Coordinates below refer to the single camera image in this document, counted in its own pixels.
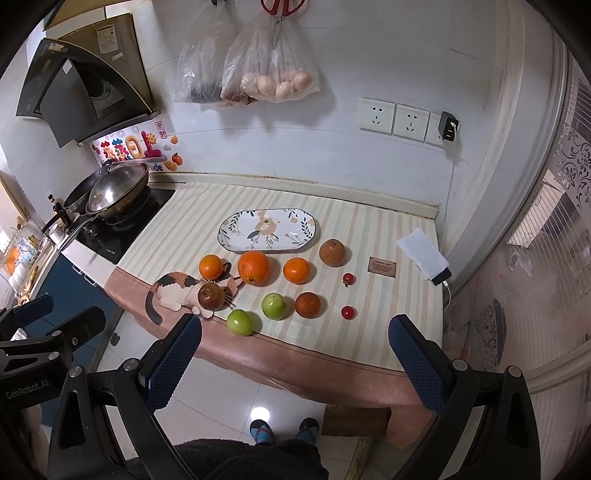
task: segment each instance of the striped tablecloth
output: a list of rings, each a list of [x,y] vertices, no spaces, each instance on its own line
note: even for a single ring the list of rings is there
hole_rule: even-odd
[[[236,273],[239,254],[227,252],[217,242],[220,223],[240,210],[272,208],[299,208],[311,213],[316,219],[316,237],[302,251],[269,254],[277,260],[272,262],[272,283],[266,287],[246,285],[236,296],[238,308],[258,317],[261,334],[331,356],[402,370],[389,348],[387,328],[393,315],[406,313],[426,338],[441,345],[441,287],[424,280],[395,243],[421,228],[437,245],[435,224],[405,213],[291,192],[191,184],[176,191],[118,267],[152,284],[170,271],[199,277],[201,258],[216,254],[230,261],[232,272]],[[318,257],[320,245],[329,238],[341,240],[352,252],[343,267],[327,267]],[[314,277],[305,285],[291,284],[281,275],[283,263],[295,256],[314,265]],[[368,273],[370,256],[395,261],[396,278]],[[349,288],[341,282],[346,272],[357,278]],[[262,314],[261,300],[272,291],[291,300],[304,291],[313,291],[323,299],[322,314],[315,319],[303,319],[293,313],[280,322],[268,320]],[[358,312],[351,321],[340,315],[345,305]],[[229,309],[216,314],[225,319],[228,313]]]

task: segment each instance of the black induction cooktop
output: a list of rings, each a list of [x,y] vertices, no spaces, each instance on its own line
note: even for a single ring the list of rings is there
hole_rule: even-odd
[[[174,190],[147,189],[145,198],[124,217],[96,219],[87,225],[76,237],[82,245],[110,262],[117,264],[150,220],[170,200]]]

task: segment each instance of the green apple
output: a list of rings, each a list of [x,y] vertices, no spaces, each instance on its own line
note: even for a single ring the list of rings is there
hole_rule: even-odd
[[[261,302],[262,312],[271,320],[281,320],[285,315],[285,299],[278,293],[269,293]]]
[[[252,319],[248,312],[235,309],[230,312],[226,319],[226,326],[236,335],[247,336],[252,333]]]

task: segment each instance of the white switch plate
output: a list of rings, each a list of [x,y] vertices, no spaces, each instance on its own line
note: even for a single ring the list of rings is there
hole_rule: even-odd
[[[441,120],[441,115],[431,112],[425,142],[443,148],[443,139],[439,135],[439,120]]]
[[[392,134],[395,103],[381,102],[371,98],[359,99],[359,128]]]
[[[429,122],[429,112],[411,106],[397,105],[394,118],[394,135],[424,141]]]

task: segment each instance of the red cherry tomato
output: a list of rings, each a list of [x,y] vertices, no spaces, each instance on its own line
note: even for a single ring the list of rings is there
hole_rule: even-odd
[[[345,320],[353,320],[355,318],[356,312],[353,307],[347,305],[340,310],[340,314]]]
[[[345,284],[345,287],[353,285],[355,283],[355,275],[352,273],[346,273],[343,275],[343,283]]]

